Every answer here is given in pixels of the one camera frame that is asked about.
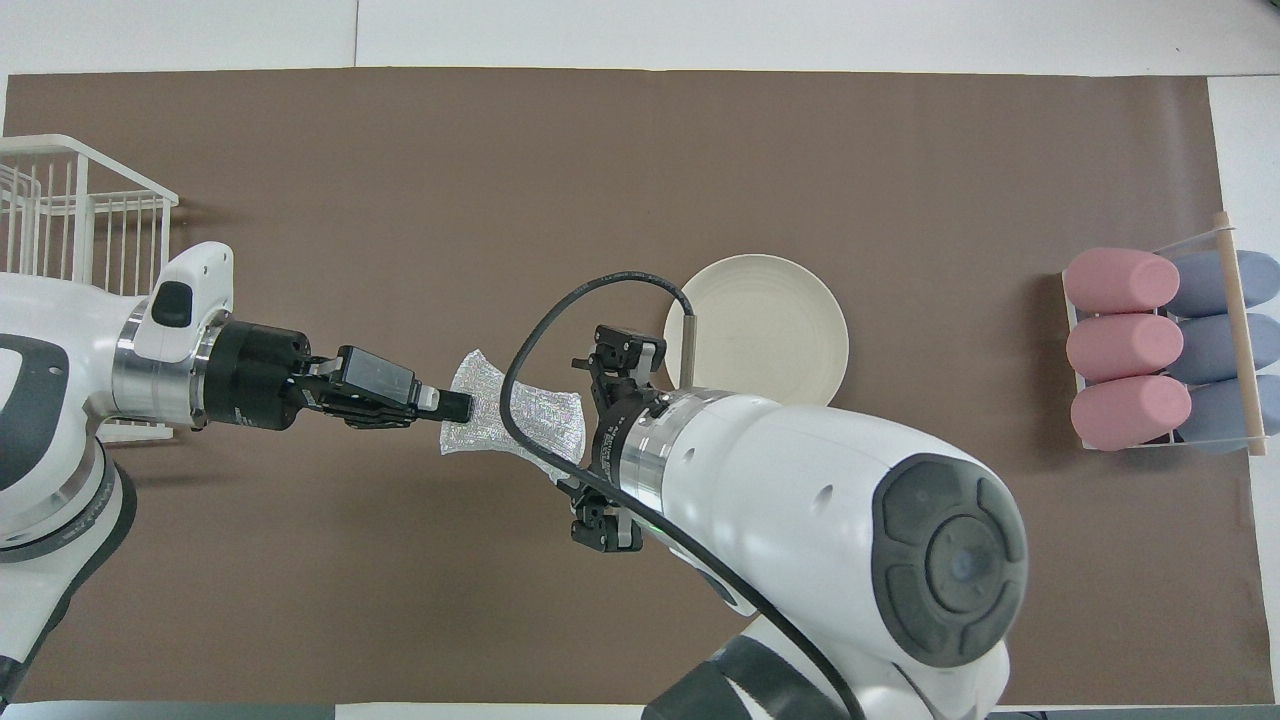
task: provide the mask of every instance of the white floor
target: white floor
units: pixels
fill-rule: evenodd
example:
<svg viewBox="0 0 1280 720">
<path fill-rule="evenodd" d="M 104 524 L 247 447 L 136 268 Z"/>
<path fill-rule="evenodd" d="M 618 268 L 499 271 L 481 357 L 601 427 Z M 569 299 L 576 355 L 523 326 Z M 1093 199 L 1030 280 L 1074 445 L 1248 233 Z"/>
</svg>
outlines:
<svg viewBox="0 0 1280 720">
<path fill-rule="evenodd" d="M 0 0 L 0 128 L 10 74 L 376 65 L 1216 76 L 1224 205 L 1243 246 L 1280 254 L 1267 0 Z M 1275 452 L 1251 475 L 1280 688 Z"/>
</svg>

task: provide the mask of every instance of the round plate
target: round plate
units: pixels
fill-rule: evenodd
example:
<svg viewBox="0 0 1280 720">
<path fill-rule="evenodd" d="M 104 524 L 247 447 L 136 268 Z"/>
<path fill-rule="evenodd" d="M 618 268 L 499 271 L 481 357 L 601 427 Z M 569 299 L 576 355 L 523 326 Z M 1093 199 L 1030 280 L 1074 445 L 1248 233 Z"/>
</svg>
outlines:
<svg viewBox="0 0 1280 720">
<path fill-rule="evenodd" d="M 849 328 L 831 291 L 773 255 L 735 255 L 684 287 L 698 315 L 694 386 L 749 392 L 783 405 L 826 405 L 849 366 Z M 680 384 L 684 313 L 667 313 L 667 369 Z"/>
</svg>

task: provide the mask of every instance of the brown table surface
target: brown table surface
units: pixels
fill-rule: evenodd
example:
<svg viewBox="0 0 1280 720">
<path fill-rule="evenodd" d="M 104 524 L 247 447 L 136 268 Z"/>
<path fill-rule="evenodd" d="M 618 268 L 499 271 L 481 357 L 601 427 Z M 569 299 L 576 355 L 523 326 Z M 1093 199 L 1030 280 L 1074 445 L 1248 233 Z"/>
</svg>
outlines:
<svg viewBox="0 0 1280 720">
<path fill-rule="evenodd" d="M 941 436 L 1012 488 L 1032 550 L 1011 703 L 1270 702 L 1242 454 L 1080 450 L 1056 273 L 1220 209 L 1201 78 L 347 69 L 14 77 L 63 132 L 174 188 L 179 246 L 236 250 L 237 315 L 448 384 L 506 365 L 579 282 L 813 269 L 850 327 L 833 405 Z M 611 290 L 596 323 L 660 329 Z M 133 534 L 19 700 L 644 702 L 744 625 L 684 564 L 571 543 L 521 460 L 436 428 L 214 427 L 116 459 Z"/>
</svg>

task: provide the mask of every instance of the white wire rack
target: white wire rack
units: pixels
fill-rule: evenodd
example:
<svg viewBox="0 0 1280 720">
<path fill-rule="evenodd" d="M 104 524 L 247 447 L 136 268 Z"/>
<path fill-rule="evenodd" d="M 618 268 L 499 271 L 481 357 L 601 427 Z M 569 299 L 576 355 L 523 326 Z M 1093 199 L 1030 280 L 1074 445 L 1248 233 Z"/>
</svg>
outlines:
<svg viewBox="0 0 1280 720">
<path fill-rule="evenodd" d="M 169 261 L 178 196 L 64 135 L 0 137 L 0 270 L 147 295 Z M 111 421 L 104 442 L 163 439 L 163 425 Z"/>
</svg>

